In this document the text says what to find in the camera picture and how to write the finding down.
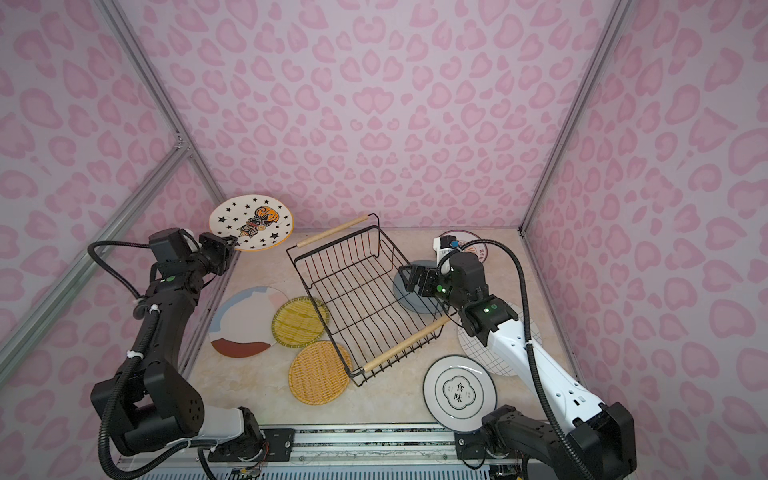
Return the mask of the yellow-green woven plate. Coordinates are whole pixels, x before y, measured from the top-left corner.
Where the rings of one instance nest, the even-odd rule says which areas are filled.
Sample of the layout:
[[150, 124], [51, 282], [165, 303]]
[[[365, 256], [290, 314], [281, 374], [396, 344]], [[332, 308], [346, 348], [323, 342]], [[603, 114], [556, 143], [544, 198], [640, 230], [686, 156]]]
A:
[[271, 332], [279, 345], [304, 348], [325, 333], [330, 313], [324, 302], [310, 296], [293, 298], [278, 308]]

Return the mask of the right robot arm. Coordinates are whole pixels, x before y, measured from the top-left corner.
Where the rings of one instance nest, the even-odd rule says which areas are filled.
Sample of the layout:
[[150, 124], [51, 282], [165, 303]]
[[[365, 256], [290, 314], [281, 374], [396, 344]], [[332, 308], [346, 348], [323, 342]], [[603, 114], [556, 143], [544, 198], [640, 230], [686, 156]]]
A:
[[462, 250], [446, 253], [433, 267], [403, 266], [398, 275], [406, 291], [455, 309], [465, 332], [498, 355], [539, 400], [544, 420], [508, 405], [485, 415], [480, 429], [487, 446], [535, 459], [559, 479], [623, 479], [636, 471], [632, 414], [586, 389], [533, 339], [525, 289], [516, 312], [491, 293], [478, 257]]

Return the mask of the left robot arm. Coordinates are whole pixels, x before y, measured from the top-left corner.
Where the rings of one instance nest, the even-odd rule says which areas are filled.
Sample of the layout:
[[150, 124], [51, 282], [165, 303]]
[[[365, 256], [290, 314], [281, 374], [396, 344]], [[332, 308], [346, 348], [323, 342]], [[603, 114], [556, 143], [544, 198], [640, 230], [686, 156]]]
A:
[[119, 476], [113, 449], [123, 456], [156, 453], [163, 462], [189, 447], [208, 447], [224, 460], [255, 459], [266, 441], [253, 413], [245, 408], [208, 407], [179, 370], [184, 333], [206, 277], [231, 266], [236, 239], [169, 228], [149, 237], [145, 248], [155, 261], [144, 293], [129, 290], [133, 316], [141, 326], [114, 376], [90, 394], [100, 417], [98, 458], [109, 475]]

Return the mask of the orange woven plate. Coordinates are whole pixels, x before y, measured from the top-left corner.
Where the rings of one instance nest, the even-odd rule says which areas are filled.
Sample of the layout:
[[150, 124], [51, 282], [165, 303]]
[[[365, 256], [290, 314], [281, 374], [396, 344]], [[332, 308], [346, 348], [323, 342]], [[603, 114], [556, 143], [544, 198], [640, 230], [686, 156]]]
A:
[[343, 347], [318, 341], [304, 348], [292, 362], [288, 384], [300, 402], [317, 406], [337, 399], [348, 387], [345, 365], [351, 360]]

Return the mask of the white star cartoon plate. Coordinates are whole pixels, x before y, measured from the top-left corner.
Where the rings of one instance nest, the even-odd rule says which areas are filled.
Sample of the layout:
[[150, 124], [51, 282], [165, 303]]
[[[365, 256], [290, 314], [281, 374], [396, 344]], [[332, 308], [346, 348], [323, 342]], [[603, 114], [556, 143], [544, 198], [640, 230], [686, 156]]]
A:
[[294, 230], [291, 211], [267, 195], [241, 195], [225, 200], [210, 214], [209, 230], [219, 237], [235, 238], [235, 249], [258, 252], [278, 246]]

